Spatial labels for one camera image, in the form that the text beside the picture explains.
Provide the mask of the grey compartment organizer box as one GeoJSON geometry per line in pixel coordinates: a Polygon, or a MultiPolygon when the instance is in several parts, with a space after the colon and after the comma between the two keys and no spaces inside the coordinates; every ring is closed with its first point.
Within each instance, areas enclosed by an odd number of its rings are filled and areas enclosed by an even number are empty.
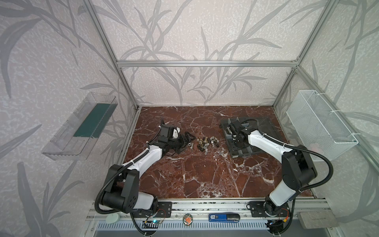
{"type": "Polygon", "coordinates": [[[247,140],[238,139],[237,135],[234,134],[234,131],[237,132],[237,129],[241,127],[243,127],[243,130],[249,127],[253,127],[256,130],[257,122],[252,118],[235,117],[223,119],[219,127],[223,131],[232,158],[246,158],[262,152],[259,148],[250,145],[247,140]]]}

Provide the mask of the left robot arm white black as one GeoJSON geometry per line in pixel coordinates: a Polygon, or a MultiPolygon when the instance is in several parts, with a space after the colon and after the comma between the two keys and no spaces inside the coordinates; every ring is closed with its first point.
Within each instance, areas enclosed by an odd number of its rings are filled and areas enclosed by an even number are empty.
{"type": "Polygon", "coordinates": [[[180,154],[194,140],[195,136],[189,132],[181,133],[178,127],[162,123],[142,153],[123,165],[109,168],[103,187],[95,198],[95,211],[105,215],[137,211],[145,215],[157,213],[158,199],[139,191],[140,178],[168,152],[180,154]]]}

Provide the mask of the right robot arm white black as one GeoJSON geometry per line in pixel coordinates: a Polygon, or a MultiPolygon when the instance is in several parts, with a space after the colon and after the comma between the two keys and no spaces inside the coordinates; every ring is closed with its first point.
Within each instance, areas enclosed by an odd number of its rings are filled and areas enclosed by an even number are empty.
{"type": "Polygon", "coordinates": [[[293,201],[303,191],[326,184],[334,174],[334,168],[325,156],[308,150],[305,146],[293,146],[269,136],[260,130],[257,119],[232,120],[228,124],[234,143],[241,147],[250,145],[271,155],[281,163],[282,180],[265,198],[264,209],[269,216],[276,216],[284,205],[293,201]],[[328,166],[326,177],[310,184],[317,176],[311,156],[317,156],[328,166]]]}

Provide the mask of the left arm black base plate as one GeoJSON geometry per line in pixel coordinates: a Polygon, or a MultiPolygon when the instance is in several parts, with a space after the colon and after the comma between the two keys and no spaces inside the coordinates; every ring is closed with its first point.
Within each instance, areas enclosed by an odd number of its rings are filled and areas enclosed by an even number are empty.
{"type": "Polygon", "coordinates": [[[133,216],[136,218],[147,218],[153,216],[155,218],[169,218],[172,213],[173,202],[170,201],[158,201],[157,206],[152,210],[137,209],[133,212],[133,216]]]}

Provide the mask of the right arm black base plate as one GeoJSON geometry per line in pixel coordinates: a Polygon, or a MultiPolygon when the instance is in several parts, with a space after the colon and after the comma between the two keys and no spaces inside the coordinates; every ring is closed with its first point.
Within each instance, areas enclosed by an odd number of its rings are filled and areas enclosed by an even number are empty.
{"type": "Polygon", "coordinates": [[[250,201],[246,208],[251,212],[252,217],[276,218],[290,216],[290,207],[287,203],[281,207],[274,206],[273,209],[270,209],[269,205],[266,207],[265,201],[250,201]]]}

